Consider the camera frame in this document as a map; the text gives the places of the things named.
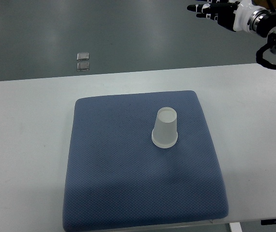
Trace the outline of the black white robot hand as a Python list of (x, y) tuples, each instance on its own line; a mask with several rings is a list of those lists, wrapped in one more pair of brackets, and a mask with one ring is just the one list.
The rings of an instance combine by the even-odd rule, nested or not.
[(187, 10), (198, 18), (216, 21), (230, 31), (255, 33), (259, 21), (268, 10), (252, 0), (205, 0), (202, 4), (191, 4)]

